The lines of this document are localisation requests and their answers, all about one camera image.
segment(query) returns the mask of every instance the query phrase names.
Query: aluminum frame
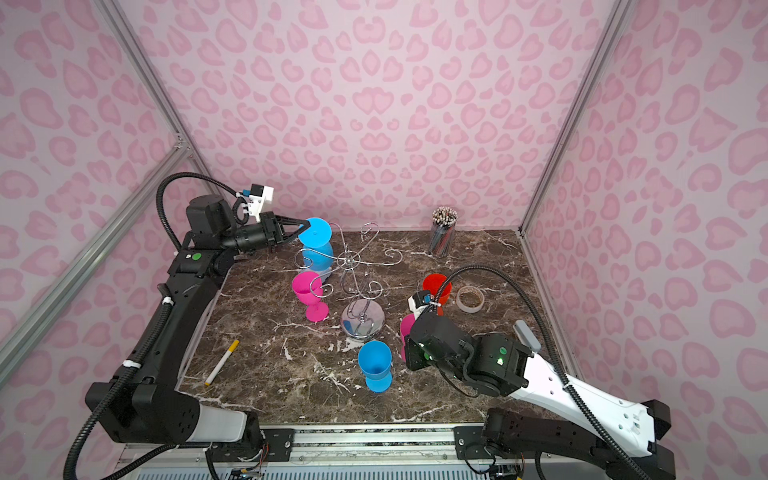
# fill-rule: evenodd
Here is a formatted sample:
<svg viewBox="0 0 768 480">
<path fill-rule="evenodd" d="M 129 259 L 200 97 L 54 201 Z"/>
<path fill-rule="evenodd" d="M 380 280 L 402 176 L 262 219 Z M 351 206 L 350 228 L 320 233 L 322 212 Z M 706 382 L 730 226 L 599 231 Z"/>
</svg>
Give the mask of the aluminum frame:
<svg viewBox="0 0 768 480">
<path fill-rule="evenodd" d="M 298 469 L 317 470 L 322 468 L 332 471 L 335 468 L 386 466 L 419 466 L 423 470 L 446 466 L 463 466 L 463 460 L 456 457 L 453 427 L 482 426 L 481 423 L 398 423 L 398 424 L 351 424 L 351 425 L 263 425 L 263 430 L 271 428 L 294 428 L 293 450 L 288 462 L 269 462 L 267 472 L 295 472 Z M 156 445 L 129 444 L 123 451 L 116 468 L 123 468 L 136 458 L 149 452 Z M 526 467 L 534 472 L 533 459 Z M 514 460 L 501 460 L 498 463 L 514 463 Z M 573 472 L 574 469 L 587 472 L 601 472 L 593 465 L 572 458 L 543 455 L 546 470 Z M 216 470 L 222 472 L 231 468 L 253 467 L 257 462 L 217 463 Z M 197 467 L 205 469 L 204 449 L 176 449 L 165 452 L 137 468 L 133 476 L 137 478 L 142 471 L 157 474 L 174 469 Z M 589 475 L 582 478 L 601 478 Z"/>
<path fill-rule="evenodd" d="M 523 215 L 519 229 L 523 235 L 528 232 L 528 228 L 536 218 L 538 209 L 562 162 L 568 143 L 573 138 L 579 121 L 587 110 L 592 92 L 597 87 L 621 35 L 629 24 L 629 19 L 636 4 L 637 0 L 616 0 L 611 13 L 608 14 L 603 34 L 600 36 L 598 45 L 592 53 L 587 69 L 584 72 L 584 78 L 579 84 L 578 90 L 576 90 L 576 96 L 573 103 L 571 103 L 568 114 L 565 116 L 563 126 L 547 159 L 544 172 L 541 174 L 541 178 L 539 178 L 539 182 L 531 197 L 531 203 Z"/>
<path fill-rule="evenodd" d="M 120 3 L 117 0 L 93 0 L 93 3 L 101 12 L 107 25 L 112 30 L 115 39 L 122 47 L 128 60 L 134 66 L 134 70 L 141 79 L 141 82 L 147 88 L 147 93 L 154 100 L 159 112 L 168 123 L 168 127 L 176 134 L 176 138 L 179 141 L 186 142 L 189 145 L 189 148 L 192 151 L 192 161 L 197 167 L 197 171 L 208 177 L 212 177 L 213 174 L 203 160 L 203 156 L 187 127 L 184 125 L 184 121 L 181 119 L 179 112 L 174 107 L 170 95 L 165 90 L 160 76 L 149 61 L 146 51 L 141 46 L 138 36 L 131 26 L 131 23 L 128 21 Z M 219 191 L 218 187 L 207 182 L 205 188 L 212 194 L 222 193 Z"/>
<path fill-rule="evenodd" d="M 20 319 L 8 341 L 0 347 L 0 389 L 27 355 L 53 326 L 54 322 L 90 280 L 96 269 L 109 257 L 136 219 L 147 209 L 157 185 L 173 173 L 181 161 L 190 160 L 186 142 L 179 142 L 166 154 L 151 176 L 131 194 L 112 215 L 107 224 L 70 262 L 67 270 L 56 279 L 48 294 Z"/>
</svg>

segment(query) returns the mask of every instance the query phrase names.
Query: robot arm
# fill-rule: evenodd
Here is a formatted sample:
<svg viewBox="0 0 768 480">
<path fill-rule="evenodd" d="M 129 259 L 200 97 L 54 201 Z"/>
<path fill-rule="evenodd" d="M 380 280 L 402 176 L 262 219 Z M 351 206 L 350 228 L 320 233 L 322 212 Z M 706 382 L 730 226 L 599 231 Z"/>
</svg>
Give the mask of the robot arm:
<svg viewBox="0 0 768 480">
<path fill-rule="evenodd" d="M 517 452 L 533 449 L 572 458 L 586 458 L 605 468 L 609 474 L 611 471 L 608 467 L 611 465 L 614 471 L 624 472 L 626 468 L 604 444 L 592 422 L 566 390 L 553 365 L 517 341 L 499 333 L 470 336 L 450 319 L 425 310 L 420 313 L 406 338 L 406 365 L 411 370 L 436 366 L 476 389 L 478 393 L 524 400 L 567 420 L 545 421 L 521 417 L 514 421 L 497 421 L 493 424 L 494 428 L 487 435 L 484 432 L 483 436 L 495 439 L 496 448 L 500 452 L 514 456 Z M 572 376 L 566 375 L 566 378 L 566 384 L 576 390 L 618 447 L 637 463 L 646 458 L 642 462 L 649 472 L 654 473 L 651 478 L 674 478 L 674 457 L 657 444 L 657 440 L 670 428 L 669 407 L 655 400 L 636 403 L 619 399 Z M 555 426 L 550 426 L 548 422 L 555 422 L 552 424 Z M 515 427 L 505 431 L 499 427 L 502 424 Z M 561 430 L 572 430 L 578 442 L 574 442 L 575 439 L 567 444 L 559 442 L 557 437 Z M 600 456 L 585 454 L 585 445 L 601 447 L 604 451 Z M 631 472 L 628 475 L 612 478 L 637 477 Z"/>
<path fill-rule="evenodd" d="M 256 187 L 263 197 L 248 191 L 246 196 L 263 206 L 264 202 L 258 200 L 271 198 L 271 189 L 256 185 L 251 189 Z M 232 207 L 220 195 L 203 195 L 190 202 L 187 207 L 190 231 L 168 268 L 167 281 L 162 284 L 164 301 L 155 310 L 135 350 L 111 381 L 94 383 L 88 390 L 85 403 L 94 414 L 73 444 L 65 466 L 65 479 L 76 478 L 77 457 L 96 420 L 115 442 L 169 446 L 223 442 L 221 446 L 226 448 L 219 448 L 217 452 L 229 449 L 231 458 L 250 458 L 261 449 L 264 440 L 255 412 L 202 406 L 196 398 L 176 390 L 187 347 L 206 308 L 234 265 L 235 256 L 274 250 L 295 240 L 310 226 L 307 220 L 281 217 L 260 207 L 253 211 L 258 221 L 243 225 L 237 222 Z M 288 225 L 298 228 L 288 233 L 285 230 Z M 147 349 L 150 349 L 149 355 L 137 358 L 137 351 Z"/>
</svg>

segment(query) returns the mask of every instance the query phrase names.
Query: blue cup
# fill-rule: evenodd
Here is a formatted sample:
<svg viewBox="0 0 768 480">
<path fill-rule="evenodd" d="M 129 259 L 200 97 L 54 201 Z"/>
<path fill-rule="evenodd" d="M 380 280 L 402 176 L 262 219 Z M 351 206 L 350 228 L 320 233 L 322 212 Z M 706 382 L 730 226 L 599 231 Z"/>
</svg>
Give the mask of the blue cup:
<svg viewBox="0 0 768 480">
<path fill-rule="evenodd" d="M 373 340 L 363 345 L 357 354 L 357 364 L 371 392 L 385 392 L 392 385 L 392 350 L 386 343 Z"/>
<path fill-rule="evenodd" d="M 333 258 L 330 258 L 333 257 L 333 248 L 330 244 L 331 226 L 322 218 L 312 217 L 307 220 L 310 222 L 310 228 L 299 234 L 299 241 L 305 248 L 311 248 L 315 252 L 303 252 L 304 266 L 320 273 L 328 269 L 333 263 Z"/>
</svg>

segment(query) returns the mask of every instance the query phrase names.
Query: pencil holder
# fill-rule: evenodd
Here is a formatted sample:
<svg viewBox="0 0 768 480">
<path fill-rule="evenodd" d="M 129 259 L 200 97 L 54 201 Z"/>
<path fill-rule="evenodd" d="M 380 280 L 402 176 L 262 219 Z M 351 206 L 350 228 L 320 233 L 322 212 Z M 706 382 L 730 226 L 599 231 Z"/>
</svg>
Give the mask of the pencil holder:
<svg viewBox="0 0 768 480">
<path fill-rule="evenodd" d="M 427 253 L 435 258 L 448 255 L 456 232 L 456 210 L 449 207 L 438 207 L 432 214 L 432 229 L 429 235 Z"/>
</svg>

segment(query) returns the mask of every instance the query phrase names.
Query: tape roll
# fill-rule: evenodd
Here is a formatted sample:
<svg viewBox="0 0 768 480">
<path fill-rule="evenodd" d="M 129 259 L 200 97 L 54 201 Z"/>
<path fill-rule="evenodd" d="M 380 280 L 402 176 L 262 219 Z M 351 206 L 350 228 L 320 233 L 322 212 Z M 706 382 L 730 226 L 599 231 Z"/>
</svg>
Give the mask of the tape roll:
<svg viewBox="0 0 768 480">
<path fill-rule="evenodd" d="M 466 306 L 464 303 L 462 303 L 462 295 L 464 293 L 474 293 L 480 299 L 480 304 L 477 306 Z M 462 288 L 458 289 L 458 293 L 456 293 L 456 305 L 459 307 L 459 309 L 461 309 L 462 312 L 477 313 L 482 310 L 484 303 L 485 295 L 483 295 L 482 291 L 476 286 L 464 285 Z"/>
</svg>

